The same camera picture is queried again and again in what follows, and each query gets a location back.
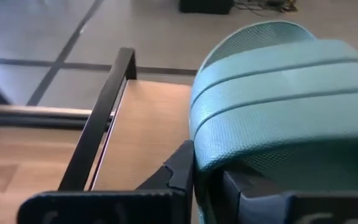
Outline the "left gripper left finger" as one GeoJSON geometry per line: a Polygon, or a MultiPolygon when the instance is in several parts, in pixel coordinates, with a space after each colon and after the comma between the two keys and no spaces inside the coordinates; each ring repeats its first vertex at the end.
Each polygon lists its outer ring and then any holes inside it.
{"type": "Polygon", "coordinates": [[[191,224],[193,161],[186,140],[134,190],[42,192],[22,203],[16,224],[191,224]]]}

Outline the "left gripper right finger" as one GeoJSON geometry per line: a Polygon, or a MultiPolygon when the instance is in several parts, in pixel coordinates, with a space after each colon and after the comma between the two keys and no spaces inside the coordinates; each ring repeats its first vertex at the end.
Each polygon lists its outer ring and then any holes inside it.
{"type": "Polygon", "coordinates": [[[285,190],[255,174],[223,172],[237,224],[358,224],[358,191],[285,190]]]}

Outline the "wooden shelf with black legs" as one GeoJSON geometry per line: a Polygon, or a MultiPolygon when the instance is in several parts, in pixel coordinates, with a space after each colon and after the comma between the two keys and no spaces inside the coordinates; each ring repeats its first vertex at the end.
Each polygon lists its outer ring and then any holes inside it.
{"type": "Polygon", "coordinates": [[[191,88],[137,79],[121,48],[85,124],[59,190],[133,190],[188,134],[191,88]]]}

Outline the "green rubber slide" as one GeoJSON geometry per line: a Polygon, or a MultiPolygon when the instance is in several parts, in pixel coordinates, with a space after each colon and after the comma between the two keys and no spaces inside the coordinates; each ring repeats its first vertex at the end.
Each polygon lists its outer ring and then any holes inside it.
{"type": "Polygon", "coordinates": [[[289,190],[358,190],[358,51],[304,27],[243,27],[208,54],[189,113],[200,224],[213,172],[239,162],[289,190]]]}

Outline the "black box on floor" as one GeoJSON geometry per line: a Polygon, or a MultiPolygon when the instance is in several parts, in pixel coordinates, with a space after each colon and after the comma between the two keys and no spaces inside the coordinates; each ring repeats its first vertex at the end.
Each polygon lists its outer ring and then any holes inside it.
{"type": "Polygon", "coordinates": [[[183,13],[229,14],[234,0],[178,0],[178,10],[183,13]]]}

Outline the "black aluminium table frame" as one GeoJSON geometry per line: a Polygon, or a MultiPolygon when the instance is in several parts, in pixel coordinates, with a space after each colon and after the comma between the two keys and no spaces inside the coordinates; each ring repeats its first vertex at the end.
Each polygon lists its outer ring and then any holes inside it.
{"type": "Polygon", "coordinates": [[[0,126],[82,130],[90,110],[13,105],[0,91],[0,126]]]}

